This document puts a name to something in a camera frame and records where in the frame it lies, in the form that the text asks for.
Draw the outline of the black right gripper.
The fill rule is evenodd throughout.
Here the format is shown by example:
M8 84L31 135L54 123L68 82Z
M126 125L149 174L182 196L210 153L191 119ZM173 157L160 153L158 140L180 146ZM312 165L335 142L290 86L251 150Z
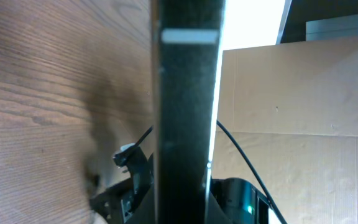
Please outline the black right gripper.
M154 183L152 164L136 143L122 146L113 160L126 167L130 177L93 197L90 208L107 223L126 223Z

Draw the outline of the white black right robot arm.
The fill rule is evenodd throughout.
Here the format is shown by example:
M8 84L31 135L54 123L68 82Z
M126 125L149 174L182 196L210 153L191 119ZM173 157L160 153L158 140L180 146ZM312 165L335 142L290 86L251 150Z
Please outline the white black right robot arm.
M155 223L153 157L140 146L121 147L114 162L131 177L89 200L90 208L107 223ZM271 223L266 196L250 182L213 179L208 199L207 223Z

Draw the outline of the brown cardboard sheet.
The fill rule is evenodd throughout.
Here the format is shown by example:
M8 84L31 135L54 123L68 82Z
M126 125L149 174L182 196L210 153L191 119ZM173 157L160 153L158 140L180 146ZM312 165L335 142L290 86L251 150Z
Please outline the brown cardboard sheet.
M225 51L218 119L288 223L358 223L358 37Z

